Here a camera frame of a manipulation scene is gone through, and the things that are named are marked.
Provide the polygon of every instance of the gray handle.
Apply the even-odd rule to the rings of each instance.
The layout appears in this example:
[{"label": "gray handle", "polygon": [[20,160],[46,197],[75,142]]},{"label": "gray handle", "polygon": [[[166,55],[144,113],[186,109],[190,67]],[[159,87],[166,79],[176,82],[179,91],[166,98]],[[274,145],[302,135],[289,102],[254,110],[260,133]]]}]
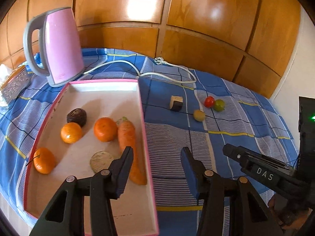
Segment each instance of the gray handle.
[{"label": "gray handle", "polygon": [[23,46],[24,46],[24,54],[27,60],[27,63],[29,67],[32,69],[32,71],[40,76],[49,76],[49,71],[47,68],[44,69],[38,67],[38,65],[35,62],[34,56],[33,56],[33,49],[32,49],[32,33],[36,30],[39,29],[39,46],[41,47],[42,40],[43,40],[43,33],[44,33],[44,24],[45,24],[46,16],[45,15],[38,15],[34,18],[32,18],[29,23],[27,23],[25,30],[24,30],[24,35],[23,35]]}]

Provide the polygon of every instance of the blue gripper pad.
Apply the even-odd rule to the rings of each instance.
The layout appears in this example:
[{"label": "blue gripper pad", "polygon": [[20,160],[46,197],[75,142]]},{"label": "blue gripper pad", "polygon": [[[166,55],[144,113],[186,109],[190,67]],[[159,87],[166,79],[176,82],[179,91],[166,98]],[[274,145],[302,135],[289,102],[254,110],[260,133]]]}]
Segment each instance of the blue gripper pad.
[{"label": "blue gripper pad", "polygon": [[203,173],[206,170],[203,163],[195,160],[188,147],[181,150],[181,163],[187,180],[190,193],[199,199],[199,187],[203,181]]},{"label": "blue gripper pad", "polygon": [[111,180],[116,186],[115,196],[119,198],[125,190],[130,168],[133,162],[133,149],[127,146],[119,159],[113,160],[108,170],[111,171]]}]

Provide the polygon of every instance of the carrot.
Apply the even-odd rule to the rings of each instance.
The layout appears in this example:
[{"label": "carrot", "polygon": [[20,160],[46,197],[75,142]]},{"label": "carrot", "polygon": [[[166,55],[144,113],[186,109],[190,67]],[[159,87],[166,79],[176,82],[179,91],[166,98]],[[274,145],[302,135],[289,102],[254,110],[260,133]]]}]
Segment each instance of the carrot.
[{"label": "carrot", "polygon": [[146,175],[139,169],[136,149],[136,131],[132,122],[126,117],[119,120],[118,142],[121,153],[125,150],[126,146],[131,146],[133,149],[133,163],[129,173],[130,180],[138,185],[146,185]]}]

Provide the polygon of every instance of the red cherry tomato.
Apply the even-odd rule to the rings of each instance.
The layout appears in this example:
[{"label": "red cherry tomato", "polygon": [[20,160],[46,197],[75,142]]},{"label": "red cherry tomato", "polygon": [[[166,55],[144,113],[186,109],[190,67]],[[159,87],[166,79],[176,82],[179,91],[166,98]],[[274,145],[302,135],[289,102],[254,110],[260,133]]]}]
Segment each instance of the red cherry tomato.
[{"label": "red cherry tomato", "polygon": [[213,107],[214,103],[215,103],[215,99],[213,97],[209,96],[204,101],[204,106],[210,108],[210,107]]}]

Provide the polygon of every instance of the blue plaid cloth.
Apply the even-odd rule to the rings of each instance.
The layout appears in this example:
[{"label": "blue plaid cloth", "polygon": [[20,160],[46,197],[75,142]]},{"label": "blue plaid cloth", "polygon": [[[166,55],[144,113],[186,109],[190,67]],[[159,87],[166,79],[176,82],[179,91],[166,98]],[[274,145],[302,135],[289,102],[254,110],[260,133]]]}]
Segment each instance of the blue plaid cloth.
[{"label": "blue plaid cloth", "polygon": [[[131,51],[116,49],[83,49],[86,69],[103,62],[126,60],[141,73],[157,72],[177,80],[192,80],[177,67],[156,65],[151,58]],[[41,65],[39,54],[35,56]],[[201,206],[189,193],[180,162],[180,150],[188,146],[196,159],[222,177],[242,176],[237,162],[222,153],[225,144],[277,158],[290,165],[297,159],[297,149],[283,118],[265,97],[209,73],[191,69],[197,82],[175,84],[159,76],[138,79],[126,63],[100,67],[83,79],[138,79],[144,111],[145,129],[150,154],[160,235],[196,234]],[[45,77],[34,75],[31,84],[12,101],[12,107],[0,115],[0,192],[10,206],[30,225],[36,220],[23,211],[26,163],[38,130],[62,89],[50,87]],[[180,112],[169,110],[171,96],[181,96]],[[223,99],[223,112],[205,108],[207,96]],[[204,122],[193,119],[195,109],[206,113]],[[249,178],[266,202],[273,192]],[[226,207],[224,234],[228,231],[229,209]]]}]

